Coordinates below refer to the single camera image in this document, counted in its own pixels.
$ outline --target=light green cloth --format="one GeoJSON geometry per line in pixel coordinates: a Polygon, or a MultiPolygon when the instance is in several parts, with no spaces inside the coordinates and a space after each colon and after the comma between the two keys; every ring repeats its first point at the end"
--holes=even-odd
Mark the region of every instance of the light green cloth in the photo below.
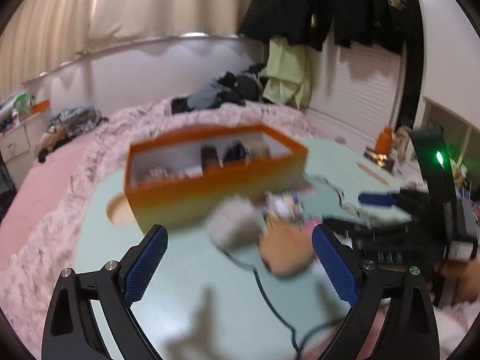
{"type": "Polygon", "coordinates": [[[268,77],[263,97],[276,104],[306,107],[311,97],[309,55],[308,46],[290,46],[286,38],[272,38],[267,66],[260,72],[268,77]]]}

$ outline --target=orange bottle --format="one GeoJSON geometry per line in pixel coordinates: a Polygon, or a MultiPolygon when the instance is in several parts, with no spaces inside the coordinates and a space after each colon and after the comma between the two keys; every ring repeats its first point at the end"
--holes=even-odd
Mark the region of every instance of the orange bottle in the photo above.
{"type": "Polygon", "coordinates": [[[389,155],[390,150],[392,150],[392,143],[392,129],[390,127],[385,127],[383,132],[378,136],[375,151],[379,154],[389,155]]]}

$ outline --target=open box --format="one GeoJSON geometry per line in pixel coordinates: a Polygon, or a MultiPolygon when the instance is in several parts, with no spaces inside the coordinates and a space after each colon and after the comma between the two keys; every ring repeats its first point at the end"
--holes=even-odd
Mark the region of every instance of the open box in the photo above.
{"type": "Polygon", "coordinates": [[[266,192],[298,189],[308,149],[265,126],[191,127],[130,147],[124,191],[139,227],[147,232],[153,224],[188,226],[205,216],[223,199],[241,195],[252,200],[266,192]],[[202,171],[201,151],[213,145],[221,159],[235,142],[261,140],[270,157],[235,161],[202,171]],[[188,174],[181,178],[151,178],[155,167],[188,174]]]}

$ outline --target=black jacket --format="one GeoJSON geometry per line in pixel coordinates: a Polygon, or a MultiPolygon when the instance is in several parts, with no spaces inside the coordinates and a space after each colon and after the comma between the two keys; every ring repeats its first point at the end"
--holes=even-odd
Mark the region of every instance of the black jacket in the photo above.
{"type": "Polygon", "coordinates": [[[314,0],[252,0],[239,32],[264,43],[280,35],[309,44],[313,7],[314,0]]]}
{"type": "Polygon", "coordinates": [[[400,53],[418,15],[418,0],[252,0],[239,32],[262,42],[285,36],[320,51],[334,19],[335,44],[377,43],[400,53]]]}

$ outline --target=human hand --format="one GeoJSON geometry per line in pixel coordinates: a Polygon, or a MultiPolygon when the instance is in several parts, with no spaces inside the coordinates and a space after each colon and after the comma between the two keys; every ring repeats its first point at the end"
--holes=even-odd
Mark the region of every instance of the human hand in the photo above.
{"type": "Polygon", "coordinates": [[[458,278],[454,303],[473,302],[480,295],[480,262],[475,259],[469,262],[447,261],[440,269],[445,277],[458,278]]]}

